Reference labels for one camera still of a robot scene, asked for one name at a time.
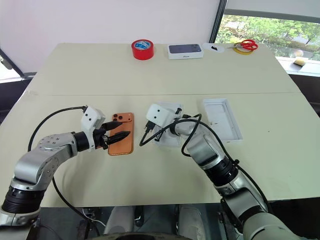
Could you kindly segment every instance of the green foliage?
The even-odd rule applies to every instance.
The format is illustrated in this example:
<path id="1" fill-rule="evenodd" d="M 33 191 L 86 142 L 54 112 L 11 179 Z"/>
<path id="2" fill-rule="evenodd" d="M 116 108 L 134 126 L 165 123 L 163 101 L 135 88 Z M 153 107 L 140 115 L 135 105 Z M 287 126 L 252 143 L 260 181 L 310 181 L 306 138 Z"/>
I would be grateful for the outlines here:
<path id="1" fill-rule="evenodd" d="M 295 37 L 302 37 L 307 41 L 305 43 L 293 41 Z M 313 60 L 320 58 L 319 23 L 224 15 L 215 42 L 236 43 L 244 39 L 253 39 L 257 43 L 267 44 L 279 57 L 291 57 L 294 49 L 300 49 L 313 53 L 311 58 Z"/>

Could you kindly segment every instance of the black cable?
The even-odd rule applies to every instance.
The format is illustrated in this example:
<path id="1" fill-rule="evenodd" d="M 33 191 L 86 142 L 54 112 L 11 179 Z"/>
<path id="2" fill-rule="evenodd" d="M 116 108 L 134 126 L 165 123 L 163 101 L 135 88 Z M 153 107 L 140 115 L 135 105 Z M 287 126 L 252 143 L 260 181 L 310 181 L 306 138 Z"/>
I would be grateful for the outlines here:
<path id="1" fill-rule="evenodd" d="M 186 148 L 187 144 L 189 143 L 190 139 L 194 136 L 194 134 L 195 134 L 200 122 L 201 122 L 202 115 L 199 113 L 199 114 L 197 114 L 197 115 L 195 115 L 193 117 L 194 118 L 198 117 L 197 122 L 194 125 L 194 128 L 193 128 L 192 132 L 190 133 L 189 137 L 185 140 L 185 142 L 184 142 L 184 144 L 182 145 L 182 148 L 181 148 L 181 153 L 186 157 L 191 157 L 190 154 L 185 153 L 185 148 Z"/>
<path id="2" fill-rule="evenodd" d="M 31 135 L 31 138 L 29 140 L 29 144 L 28 144 L 28 152 L 31 151 L 31 147 L 32 147 L 32 143 L 34 141 L 34 138 L 38 132 L 38 130 L 40 129 L 40 127 L 49 119 L 51 118 L 52 116 L 58 114 L 58 113 L 61 113 L 61 112 L 65 112 L 65 111 L 69 111 L 69 110 L 76 110 L 76 109 L 82 109 L 83 111 L 86 110 L 86 106 L 75 106 L 75 107 L 68 107 L 68 108 L 63 108 L 63 109 L 60 109 L 58 111 L 55 111 L 53 113 L 51 113 L 50 115 L 48 115 L 45 119 L 43 119 L 39 125 L 35 128 L 35 130 L 33 131 L 33 134 Z M 82 217 L 84 220 L 88 221 L 88 218 L 83 215 L 80 211 L 78 211 L 71 203 L 69 203 L 65 197 L 62 195 L 62 193 L 59 191 L 58 189 L 58 186 L 56 184 L 56 180 L 55 180 L 55 177 L 53 176 L 52 177 L 52 183 L 53 183 L 53 186 L 54 186 L 54 189 L 56 191 L 56 193 L 59 195 L 59 197 L 61 198 L 61 200 L 69 207 L 71 208 L 76 214 L 78 214 L 80 217 Z M 92 222 L 92 221 L 89 221 L 91 223 L 91 225 L 93 226 L 96 234 L 98 236 L 100 236 L 100 233 L 99 233 L 99 230 L 97 228 L 97 226 Z"/>
<path id="3" fill-rule="evenodd" d="M 148 142 L 150 142 L 152 139 L 154 139 L 158 134 L 161 134 L 163 133 L 165 130 L 167 130 L 168 128 L 171 128 L 172 126 L 175 126 L 177 124 L 180 124 L 180 123 L 184 123 L 184 122 L 194 122 L 194 123 L 198 123 L 198 119 L 181 119 L 181 120 L 178 120 L 178 121 L 175 121 L 167 126 L 165 126 L 164 128 L 162 128 L 161 130 L 159 130 L 158 132 L 156 132 L 155 134 L 153 134 L 151 137 L 149 137 L 147 140 L 145 140 L 148 132 L 146 132 L 141 141 L 140 141 L 140 146 L 143 146 L 145 144 L 147 144 Z M 216 134 L 216 132 L 211 128 L 209 127 L 207 124 L 205 124 L 204 122 L 200 121 L 199 124 L 201 124 L 202 126 L 206 127 L 216 138 L 216 140 L 218 141 L 218 143 L 220 144 L 223 152 L 225 153 L 225 155 L 230 159 L 230 161 L 232 162 L 232 164 L 238 168 L 251 182 L 252 184 L 254 185 L 254 187 L 257 189 L 257 191 L 260 193 L 263 201 L 265 202 L 266 206 L 267 206 L 267 210 L 269 213 L 273 214 L 273 210 L 271 208 L 271 205 L 270 203 L 268 202 L 265 194 L 263 193 L 263 191 L 261 190 L 261 188 L 258 186 L 258 184 L 256 183 L 256 181 L 249 175 L 249 173 L 247 173 L 242 167 L 239 166 L 239 160 L 234 160 L 228 153 L 228 151 L 226 150 L 224 144 L 222 143 L 222 141 L 220 140 L 219 136 Z"/>
<path id="4" fill-rule="evenodd" d="M 64 240 L 62 237 L 59 236 L 59 234 L 58 234 L 55 230 L 53 230 L 51 227 L 49 227 L 49 226 L 47 226 L 47 225 L 40 224 L 40 225 L 39 225 L 39 228 L 47 229 L 47 230 L 49 230 L 50 232 L 52 232 L 52 233 L 56 236 L 57 239 L 59 239 L 59 240 Z"/>

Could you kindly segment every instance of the orange smartphone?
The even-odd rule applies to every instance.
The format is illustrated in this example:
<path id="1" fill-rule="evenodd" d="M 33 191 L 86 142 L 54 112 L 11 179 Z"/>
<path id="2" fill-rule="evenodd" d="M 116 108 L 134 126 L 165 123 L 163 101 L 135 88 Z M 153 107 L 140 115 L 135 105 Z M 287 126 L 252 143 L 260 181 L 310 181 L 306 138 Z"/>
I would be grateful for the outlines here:
<path id="1" fill-rule="evenodd" d="M 115 113 L 112 115 L 113 121 L 121 122 L 122 124 L 115 129 L 110 131 L 110 136 L 113 136 L 116 133 L 121 131 L 130 131 L 130 134 L 109 146 L 108 153 L 109 155 L 123 155 L 130 154 L 134 150 L 134 114 L 132 112 L 123 112 L 123 113 Z"/>

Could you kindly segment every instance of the red tape roll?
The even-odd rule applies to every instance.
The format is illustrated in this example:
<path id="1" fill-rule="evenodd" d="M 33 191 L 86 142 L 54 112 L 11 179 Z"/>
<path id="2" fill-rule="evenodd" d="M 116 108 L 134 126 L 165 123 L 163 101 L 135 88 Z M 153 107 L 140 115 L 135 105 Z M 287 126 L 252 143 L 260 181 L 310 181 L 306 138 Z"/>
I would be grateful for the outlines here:
<path id="1" fill-rule="evenodd" d="M 146 39 L 139 39 L 131 44 L 133 56 L 139 60 L 147 60 L 154 56 L 154 44 Z"/>

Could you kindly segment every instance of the white wall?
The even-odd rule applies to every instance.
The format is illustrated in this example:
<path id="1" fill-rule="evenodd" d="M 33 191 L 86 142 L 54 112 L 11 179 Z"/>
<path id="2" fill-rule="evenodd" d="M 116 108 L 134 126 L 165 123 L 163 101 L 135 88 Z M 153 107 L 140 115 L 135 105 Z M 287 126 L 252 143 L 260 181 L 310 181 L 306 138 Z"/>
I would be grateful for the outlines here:
<path id="1" fill-rule="evenodd" d="M 320 18 L 320 0 L 228 0 L 226 8 Z"/>
<path id="2" fill-rule="evenodd" d="M 36 72 L 58 43 L 203 43 L 219 0 L 0 0 L 0 48 Z"/>

